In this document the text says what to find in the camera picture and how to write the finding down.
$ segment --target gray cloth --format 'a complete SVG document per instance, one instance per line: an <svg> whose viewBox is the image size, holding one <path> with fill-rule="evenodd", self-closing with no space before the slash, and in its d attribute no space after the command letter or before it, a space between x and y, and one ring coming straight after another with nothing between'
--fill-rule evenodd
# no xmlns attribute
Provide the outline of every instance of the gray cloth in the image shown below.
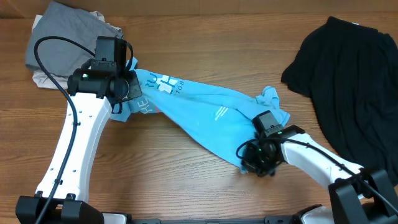
<svg viewBox="0 0 398 224"><path fill-rule="evenodd" d="M82 9L72 9L50 2L43 18L37 23L25 53L25 65L32 71L40 70L34 56L34 45L42 37L60 36L71 39L95 51L98 36L122 38L123 33L98 20ZM92 56L63 40L46 40L39 46L39 57L44 67L60 77L69 77Z"/></svg>

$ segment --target white stripe print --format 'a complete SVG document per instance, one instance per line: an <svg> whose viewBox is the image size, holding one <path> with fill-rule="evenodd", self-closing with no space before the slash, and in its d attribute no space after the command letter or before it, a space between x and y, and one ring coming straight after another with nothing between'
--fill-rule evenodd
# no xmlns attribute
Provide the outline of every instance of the white stripe print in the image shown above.
<svg viewBox="0 0 398 224"><path fill-rule="evenodd" d="M216 118L215 120L218 120L219 117L222 117L225 112L228 111L228 108L226 108L225 106L222 106L218 109L218 111L216 112Z"/></svg>

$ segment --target wood grain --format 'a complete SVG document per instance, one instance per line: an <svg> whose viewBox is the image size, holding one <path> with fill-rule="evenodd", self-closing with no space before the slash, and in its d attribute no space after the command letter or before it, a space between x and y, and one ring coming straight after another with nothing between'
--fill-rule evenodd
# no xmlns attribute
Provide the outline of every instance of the wood grain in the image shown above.
<svg viewBox="0 0 398 224"><path fill-rule="evenodd" d="M335 14L398 37L398 13ZM134 47L139 67L250 96L276 87L280 107L328 149L308 98L280 82L303 39L326 14L109 17ZM0 20L0 223L17 223L20 195L47 170L65 116L55 90L36 87L24 66L32 19ZM134 218L259 218L329 205L328 193L295 167L275 177L242 175L163 114L135 114L105 127L90 181L90 203Z"/></svg>

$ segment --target brown wall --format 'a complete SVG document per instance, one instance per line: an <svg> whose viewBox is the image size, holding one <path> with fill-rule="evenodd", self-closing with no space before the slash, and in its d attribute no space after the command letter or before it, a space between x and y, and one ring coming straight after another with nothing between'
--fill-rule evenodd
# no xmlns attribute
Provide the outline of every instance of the brown wall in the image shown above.
<svg viewBox="0 0 398 224"><path fill-rule="evenodd" d="M0 0L0 17L32 18L50 0ZM105 16L398 11L398 0L58 0Z"/></svg>

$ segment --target white cloth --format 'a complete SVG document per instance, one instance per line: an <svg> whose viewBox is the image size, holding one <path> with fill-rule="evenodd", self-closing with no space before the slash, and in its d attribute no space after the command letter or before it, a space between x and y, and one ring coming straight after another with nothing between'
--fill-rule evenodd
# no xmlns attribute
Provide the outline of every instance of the white cloth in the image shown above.
<svg viewBox="0 0 398 224"><path fill-rule="evenodd" d="M98 11L94 11L94 12L90 12L90 14L93 15L94 17L96 17L97 19L105 22L105 17L104 17L104 15L102 15L102 13L100 13ZM32 32L33 32L33 29L35 28L35 26L37 25L37 23L40 21L40 19L42 17L43 16L41 16L41 15L36 15L35 21L33 22L33 26L32 26ZM119 28L119 27L112 26L111 24L109 24L109 25L113 29L116 29L118 31L122 31L122 29ZM68 88L68 79L67 78L57 77L54 74L51 74L51 75L62 86L62 88L64 88L64 89ZM49 89L54 89L54 90L58 89L54 85L54 83L52 83L51 80L46 76L46 74L43 71L41 71L41 70L37 70L37 71L33 72L33 82L35 82L37 87L39 87L39 88L49 88Z"/></svg>

